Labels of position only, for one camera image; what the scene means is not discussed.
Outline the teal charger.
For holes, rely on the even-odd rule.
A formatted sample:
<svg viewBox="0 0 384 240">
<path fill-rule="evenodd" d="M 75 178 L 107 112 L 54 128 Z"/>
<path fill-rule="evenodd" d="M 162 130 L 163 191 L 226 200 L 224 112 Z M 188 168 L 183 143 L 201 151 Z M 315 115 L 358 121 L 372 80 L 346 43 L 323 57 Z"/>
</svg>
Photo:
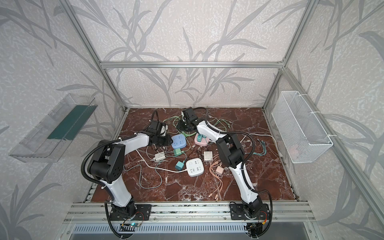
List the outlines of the teal charger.
<svg viewBox="0 0 384 240">
<path fill-rule="evenodd" d="M 180 161 L 178 161 L 177 164 L 175 165 L 175 169 L 176 169 L 177 171 L 182 171 L 183 168 L 184 168 L 184 165 L 185 165 L 184 162 L 180 162 Z"/>
<path fill-rule="evenodd" d="M 207 138 L 206 136 L 204 136 L 204 135 L 201 135 L 201 142 L 202 142 L 202 141 L 205 141 L 205 142 L 207 143 L 207 140 L 206 140 L 206 138 Z"/>
</svg>

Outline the pink power strip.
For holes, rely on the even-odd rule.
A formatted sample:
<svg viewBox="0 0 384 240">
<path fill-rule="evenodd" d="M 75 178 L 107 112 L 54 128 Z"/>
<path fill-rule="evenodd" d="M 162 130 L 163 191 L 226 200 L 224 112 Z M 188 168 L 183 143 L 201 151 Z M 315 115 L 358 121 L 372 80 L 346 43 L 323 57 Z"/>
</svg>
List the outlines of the pink power strip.
<svg viewBox="0 0 384 240">
<path fill-rule="evenodd" d="M 209 145 L 210 139 L 202 134 L 196 134 L 194 141 L 196 145 L 206 147 Z"/>
</svg>

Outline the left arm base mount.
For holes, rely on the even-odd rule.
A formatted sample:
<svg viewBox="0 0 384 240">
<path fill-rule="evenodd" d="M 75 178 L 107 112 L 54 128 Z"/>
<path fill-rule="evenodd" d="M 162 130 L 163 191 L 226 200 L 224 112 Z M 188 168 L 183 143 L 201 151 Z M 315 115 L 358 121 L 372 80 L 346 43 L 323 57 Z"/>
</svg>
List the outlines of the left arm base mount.
<svg viewBox="0 0 384 240">
<path fill-rule="evenodd" d="M 150 219 L 151 210 L 152 205 L 150 204 L 131 204 L 127 207 L 117 207 L 112 205 L 109 218 L 111 221 L 148 221 Z"/>
</svg>

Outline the white power strip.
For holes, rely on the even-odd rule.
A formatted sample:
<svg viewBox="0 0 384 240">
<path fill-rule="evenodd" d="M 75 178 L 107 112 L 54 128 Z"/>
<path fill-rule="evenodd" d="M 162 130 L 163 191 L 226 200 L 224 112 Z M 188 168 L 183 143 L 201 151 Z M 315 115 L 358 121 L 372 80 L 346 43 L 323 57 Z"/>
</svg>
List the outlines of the white power strip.
<svg viewBox="0 0 384 240">
<path fill-rule="evenodd" d="M 204 173 L 204 165 L 200 158 L 188 160 L 186 162 L 186 168 L 190 177 L 197 177 Z"/>
</svg>

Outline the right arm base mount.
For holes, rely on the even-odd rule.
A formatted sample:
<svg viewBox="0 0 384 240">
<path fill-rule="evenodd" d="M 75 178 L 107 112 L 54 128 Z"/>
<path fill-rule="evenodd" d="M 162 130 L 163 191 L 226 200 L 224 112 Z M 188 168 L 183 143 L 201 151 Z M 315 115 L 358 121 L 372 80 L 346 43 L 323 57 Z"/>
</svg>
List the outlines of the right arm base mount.
<svg viewBox="0 0 384 240">
<path fill-rule="evenodd" d="M 270 219 L 270 209 L 268 204 L 262 204 L 261 208 L 250 216 L 246 213 L 244 205 L 240 203 L 230 202 L 231 220 L 260 220 L 262 222 Z"/>
</svg>

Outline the blue power strip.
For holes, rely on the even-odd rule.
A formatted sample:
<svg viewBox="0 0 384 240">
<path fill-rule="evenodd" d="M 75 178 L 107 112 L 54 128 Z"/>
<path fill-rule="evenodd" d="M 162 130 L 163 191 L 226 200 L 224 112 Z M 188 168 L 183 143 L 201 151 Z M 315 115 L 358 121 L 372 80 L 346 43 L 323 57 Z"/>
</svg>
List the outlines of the blue power strip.
<svg viewBox="0 0 384 240">
<path fill-rule="evenodd" d="M 171 137 L 173 143 L 171 144 L 172 148 L 175 149 L 182 149 L 187 146 L 187 140 L 186 137 L 183 134 L 174 135 Z"/>
</svg>

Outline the clear plastic wall tray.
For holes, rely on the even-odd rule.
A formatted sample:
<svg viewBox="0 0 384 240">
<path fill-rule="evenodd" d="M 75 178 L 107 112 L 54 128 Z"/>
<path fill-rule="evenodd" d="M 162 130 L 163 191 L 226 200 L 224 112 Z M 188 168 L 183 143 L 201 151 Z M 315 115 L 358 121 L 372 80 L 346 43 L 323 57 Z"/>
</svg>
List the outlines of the clear plastic wall tray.
<svg viewBox="0 0 384 240">
<path fill-rule="evenodd" d="M 67 94 L 9 155 L 24 163 L 56 163 L 98 107 L 95 97 Z"/>
</svg>

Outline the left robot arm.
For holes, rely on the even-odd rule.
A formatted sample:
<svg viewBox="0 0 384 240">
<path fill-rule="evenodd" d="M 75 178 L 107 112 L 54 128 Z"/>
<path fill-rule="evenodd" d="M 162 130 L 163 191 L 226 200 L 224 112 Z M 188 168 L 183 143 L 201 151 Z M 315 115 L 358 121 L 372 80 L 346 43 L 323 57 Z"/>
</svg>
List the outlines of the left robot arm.
<svg viewBox="0 0 384 240">
<path fill-rule="evenodd" d="M 111 197 L 111 206 L 125 215 L 136 212 L 134 199 L 124 181 L 123 170 L 125 156 L 150 145 L 158 147 L 173 143 L 168 126 L 160 121 L 150 121 L 149 125 L 138 133 L 117 140 L 102 140 L 91 150 L 81 165 L 83 177 L 106 189 Z"/>
</svg>

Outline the green charger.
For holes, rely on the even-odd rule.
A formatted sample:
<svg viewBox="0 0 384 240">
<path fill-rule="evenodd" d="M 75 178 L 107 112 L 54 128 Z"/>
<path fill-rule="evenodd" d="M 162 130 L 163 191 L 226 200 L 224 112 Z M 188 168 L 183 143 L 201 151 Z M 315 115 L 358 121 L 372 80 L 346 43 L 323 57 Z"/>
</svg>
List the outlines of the green charger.
<svg viewBox="0 0 384 240">
<path fill-rule="evenodd" d="M 174 149 L 174 156 L 175 157 L 180 156 L 182 153 L 183 153 L 183 151 L 181 149 Z"/>
</svg>

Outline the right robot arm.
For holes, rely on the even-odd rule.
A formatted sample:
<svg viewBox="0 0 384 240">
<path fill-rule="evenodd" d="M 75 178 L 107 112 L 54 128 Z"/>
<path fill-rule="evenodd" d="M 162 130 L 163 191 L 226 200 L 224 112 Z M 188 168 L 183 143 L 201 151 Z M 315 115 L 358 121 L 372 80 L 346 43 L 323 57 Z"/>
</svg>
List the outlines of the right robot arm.
<svg viewBox="0 0 384 240">
<path fill-rule="evenodd" d="M 178 129 L 196 131 L 198 134 L 210 138 L 216 145 L 220 160 L 224 167 L 232 172 L 241 193 L 241 200 L 248 218 L 254 219 L 261 210 L 263 203 L 259 193 L 266 192 L 270 199 L 270 214 L 273 213 L 273 200 L 268 190 L 257 191 L 246 169 L 247 160 L 255 151 L 255 141 L 250 134 L 240 131 L 222 131 L 208 121 L 208 109 L 202 107 L 186 108 L 182 110 L 182 119 Z M 237 134 L 244 135 L 252 141 L 252 150 L 246 156 Z"/>
</svg>

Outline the aluminium front rail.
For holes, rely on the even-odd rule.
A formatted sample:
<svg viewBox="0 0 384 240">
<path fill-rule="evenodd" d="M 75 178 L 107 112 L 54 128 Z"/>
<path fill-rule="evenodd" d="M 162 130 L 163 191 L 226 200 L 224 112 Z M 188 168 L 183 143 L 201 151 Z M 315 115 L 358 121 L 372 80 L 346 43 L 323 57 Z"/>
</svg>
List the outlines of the aluminium front rail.
<svg viewBox="0 0 384 240">
<path fill-rule="evenodd" d="M 229 223 L 228 202 L 152 202 L 147 223 Z M 273 202 L 273 222 L 314 222 L 315 216 L 308 202 Z M 104 204 L 72 204 L 64 218 L 70 223 L 106 223 Z"/>
</svg>

